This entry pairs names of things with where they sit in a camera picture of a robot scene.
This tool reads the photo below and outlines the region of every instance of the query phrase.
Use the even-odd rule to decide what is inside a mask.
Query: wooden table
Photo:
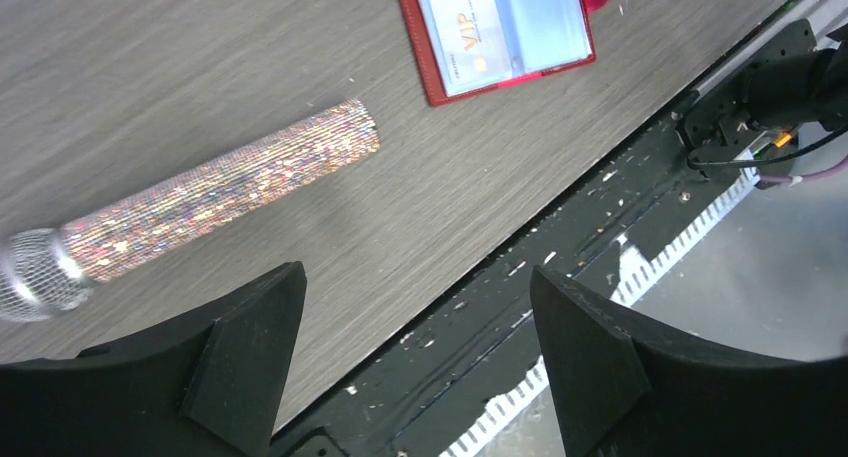
[[[383,149],[100,289],[3,324],[70,357],[289,260],[288,421],[785,0],[615,0],[598,62],[430,108],[396,0],[0,0],[0,234],[57,225],[349,97]]]

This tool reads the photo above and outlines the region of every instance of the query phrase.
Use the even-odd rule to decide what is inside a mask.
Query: purple cable
[[[827,177],[830,177],[834,174],[838,174],[839,172],[848,169],[848,157],[842,159],[842,162],[834,165],[833,167],[825,170],[821,170],[818,172],[813,172],[812,174],[807,175],[761,175],[760,180],[763,182],[769,182],[773,184],[800,184],[801,182],[810,182],[813,180],[821,180]]]

